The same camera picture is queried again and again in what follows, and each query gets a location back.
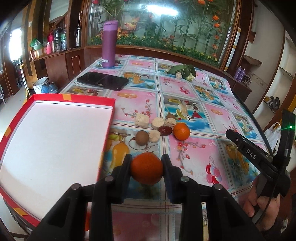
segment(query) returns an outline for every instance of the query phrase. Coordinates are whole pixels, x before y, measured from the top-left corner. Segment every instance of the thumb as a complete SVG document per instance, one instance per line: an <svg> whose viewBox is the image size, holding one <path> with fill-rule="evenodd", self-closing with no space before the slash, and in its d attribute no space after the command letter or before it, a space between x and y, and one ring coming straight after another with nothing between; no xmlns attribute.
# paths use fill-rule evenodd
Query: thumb
<svg viewBox="0 0 296 241"><path fill-rule="evenodd" d="M265 197L265 196L260 196L258 199L257 199L257 203L258 203L258 206L260 207L260 209L264 210L267 203L268 203L268 200L269 200L269 197Z"/></svg>

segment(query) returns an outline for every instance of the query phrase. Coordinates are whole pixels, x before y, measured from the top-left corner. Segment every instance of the white plastic bag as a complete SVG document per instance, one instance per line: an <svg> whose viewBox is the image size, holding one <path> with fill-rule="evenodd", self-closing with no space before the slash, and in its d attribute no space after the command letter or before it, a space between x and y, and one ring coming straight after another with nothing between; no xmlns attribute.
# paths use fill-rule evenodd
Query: white plastic bag
<svg viewBox="0 0 296 241"><path fill-rule="evenodd" d="M272 151L274 151L276 144L278 142L278 140L281 137L281 126L279 124L279 122L276 122L273 126L271 126L270 128L268 128L265 132L264 132L268 143L270 144L270 147L272 149Z"/></svg>

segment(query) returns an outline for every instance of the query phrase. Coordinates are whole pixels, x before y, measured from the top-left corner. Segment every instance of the purple bottle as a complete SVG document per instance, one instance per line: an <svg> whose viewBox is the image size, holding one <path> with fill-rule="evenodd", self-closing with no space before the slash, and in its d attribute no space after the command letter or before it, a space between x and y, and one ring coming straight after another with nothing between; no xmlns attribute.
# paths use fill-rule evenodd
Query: purple bottle
<svg viewBox="0 0 296 241"><path fill-rule="evenodd" d="M118 21L106 21L103 27L102 41L102 67L112 68L115 66L115 51L117 41Z"/></svg>
<svg viewBox="0 0 296 241"><path fill-rule="evenodd" d="M239 77L240 72L242 71L242 67L238 66L237 67L237 71L235 72L234 78L237 80L237 78Z"/></svg>
<svg viewBox="0 0 296 241"><path fill-rule="evenodd" d="M246 73L245 69L242 69L242 71L239 73L239 77L237 78L238 82L242 81L242 78L244 77L244 74Z"/></svg>

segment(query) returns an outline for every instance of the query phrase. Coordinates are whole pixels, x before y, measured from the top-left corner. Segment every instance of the white floor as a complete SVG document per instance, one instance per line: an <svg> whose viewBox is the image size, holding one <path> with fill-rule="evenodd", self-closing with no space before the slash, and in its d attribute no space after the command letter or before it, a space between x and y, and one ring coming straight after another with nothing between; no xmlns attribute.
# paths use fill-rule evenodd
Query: white floor
<svg viewBox="0 0 296 241"><path fill-rule="evenodd" d="M0 140L4 136L8 125L22 107L25 100L25 88L22 87L14 96L7 99L6 104L2 103L0 105ZM0 217L7 229L10 232L25 234L25 232L19 227L19 225L12 218L7 206L4 204L3 198L0 194Z"/></svg>

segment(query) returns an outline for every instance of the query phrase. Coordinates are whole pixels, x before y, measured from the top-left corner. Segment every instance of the floral tablecloth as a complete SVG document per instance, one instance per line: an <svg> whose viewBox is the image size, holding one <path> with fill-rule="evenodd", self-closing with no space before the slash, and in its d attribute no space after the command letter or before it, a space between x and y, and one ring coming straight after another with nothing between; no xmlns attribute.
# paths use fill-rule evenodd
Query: floral tablecloth
<svg viewBox="0 0 296 241"><path fill-rule="evenodd" d="M129 83L123 90L86 86L75 78L61 93L116 99L102 176L121 165L125 153L134 157L153 151L159 158L168 153L172 164L180 167L184 175L203 185L221 183L241 204L258 171L237 153L225 132L233 129L264 150L265 143L226 79L198 68L197 77L191 83L165 73L169 66L177 64L156 58L117 55L116 66L104 69L98 59L79 76L92 71L126 77ZM134 124L136 113L146 114L150 120L174 114L177 122L184 122L191 129L190 137L178 141L171 134L161 137L158 143L148 143L146 148L138 146L134 137L141 128ZM124 204L112 206L115 240L177 240L181 210L181 205L169 202L163 180L147 186L131 178ZM206 240L206 209L204 213Z"/></svg>

